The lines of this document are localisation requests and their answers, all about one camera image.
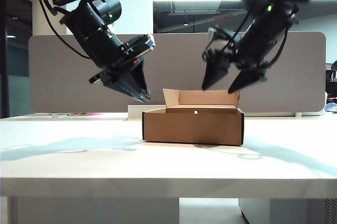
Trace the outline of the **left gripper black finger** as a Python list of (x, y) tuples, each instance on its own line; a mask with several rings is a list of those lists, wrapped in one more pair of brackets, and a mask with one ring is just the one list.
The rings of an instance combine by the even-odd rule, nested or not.
[(148, 95), (146, 95), (143, 91), (137, 91), (135, 88), (133, 88), (123, 80), (121, 82), (119, 80), (113, 82), (111, 79), (107, 79), (104, 81), (104, 86), (122, 94), (126, 94), (142, 103), (148, 101)]
[(135, 80), (137, 93), (141, 100), (150, 100), (151, 92), (147, 86), (144, 75), (144, 61), (142, 60), (131, 72), (133, 79)]

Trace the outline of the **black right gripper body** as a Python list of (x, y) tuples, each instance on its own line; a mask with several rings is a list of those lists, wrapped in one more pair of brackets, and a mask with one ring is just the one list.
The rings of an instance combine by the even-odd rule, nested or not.
[(267, 69), (270, 67), (270, 62), (264, 59), (244, 59), (240, 57), (237, 49), (230, 48), (207, 48), (203, 52), (202, 58), (206, 62), (207, 70), (220, 73), (228, 73), (232, 64), (234, 64), (239, 70), (251, 70), (254, 68)]

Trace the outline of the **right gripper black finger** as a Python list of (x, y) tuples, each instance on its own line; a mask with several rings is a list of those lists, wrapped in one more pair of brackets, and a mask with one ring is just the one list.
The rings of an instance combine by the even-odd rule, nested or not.
[(242, 70), (230, 85), (228, 92), (234, 93), (249, 85), (266, 81), (265, 69)]
[(202, 89), (206, 90), (228, 74), (231, 63), (222, 59), (210, 59), (206, 61), (206, 70), (202, 82)]

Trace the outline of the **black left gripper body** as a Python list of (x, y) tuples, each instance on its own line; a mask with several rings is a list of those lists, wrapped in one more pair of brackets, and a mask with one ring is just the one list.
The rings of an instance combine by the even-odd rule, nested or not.
[(89, 83), (102, 82), (107, 79), (125, 81), (129, 85), (136, 85), (132, 77), (132, 70), (143, 60), (143, 46), (120, 46), (118, 48), (103, 47), (89, 49), (88, 55), (101, 71), (89, 79)]

